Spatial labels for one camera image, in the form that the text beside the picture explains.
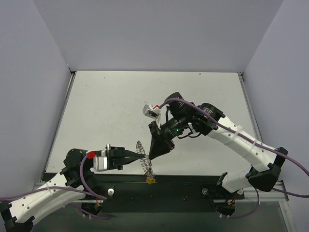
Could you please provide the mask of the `metal band with key rings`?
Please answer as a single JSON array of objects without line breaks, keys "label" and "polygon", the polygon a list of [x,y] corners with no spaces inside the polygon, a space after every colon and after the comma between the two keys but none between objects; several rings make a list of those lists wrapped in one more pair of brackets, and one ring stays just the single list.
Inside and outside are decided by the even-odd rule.
[{"label": "metal band with key rings", "polygon": [[149,159],[149,156],[145,153],[144,147],[140,141],[137,141],[136,143],[136,152],[137,153],[143,153],[145,154],[145,158],[140,160],[140,164],[142,166],[142,169],[144,171],[144,175],[146,178],[154,178],[155,179],[155,174],[152,170],[152,163],[151,160]]}]

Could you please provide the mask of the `yellow key tag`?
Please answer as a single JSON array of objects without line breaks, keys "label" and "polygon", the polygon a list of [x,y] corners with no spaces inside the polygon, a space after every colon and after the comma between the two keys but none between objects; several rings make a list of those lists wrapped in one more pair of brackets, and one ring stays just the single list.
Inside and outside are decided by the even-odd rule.
[{"label": "yellow key tag", "polygon": [[154,178],[146,178],[146,183],[151,185],[154,184],[156,182],[156,180]]}]

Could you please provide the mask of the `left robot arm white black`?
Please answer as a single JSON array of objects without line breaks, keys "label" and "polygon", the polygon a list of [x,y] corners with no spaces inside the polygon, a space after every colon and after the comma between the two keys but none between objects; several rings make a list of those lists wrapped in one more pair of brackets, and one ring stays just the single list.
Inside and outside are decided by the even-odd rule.
[{"label": "left robot arm white black", "polygon": [[94,173],[122,170],[124,165],[143,158],[144,150],[133,152],[110,145],[96,151],[69,150],[64,168],[45,184],[28,193],[1,198],[0,215],[6,231],[29,232],[50,213],[85,197],[106,201]]}]

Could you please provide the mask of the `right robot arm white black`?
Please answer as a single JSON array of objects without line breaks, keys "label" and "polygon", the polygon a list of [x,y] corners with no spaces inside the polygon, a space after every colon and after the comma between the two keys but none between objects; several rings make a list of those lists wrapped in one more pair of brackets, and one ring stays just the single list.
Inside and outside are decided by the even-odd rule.
[{"label": "right robot arm white black", "polygon": [[287,155],[287,150],[264,146],[212,104],[195,105],[185,101],[179,92],[166,98],[165,104],[172,119],[164,124],[160,124],[161,106],[145,105],[143,108],[143,114],[153,119],[149,124],[151,160],[171,152],[175,148],[173,139],[184,138],[183,132],[189,130],[188,137],[194,133],[208,136],[232,149],[251,165],[236,173],[223,173],[218,186],[230,193],[247,187],[264,192],[274,188],[285,161],[278,153]]}]

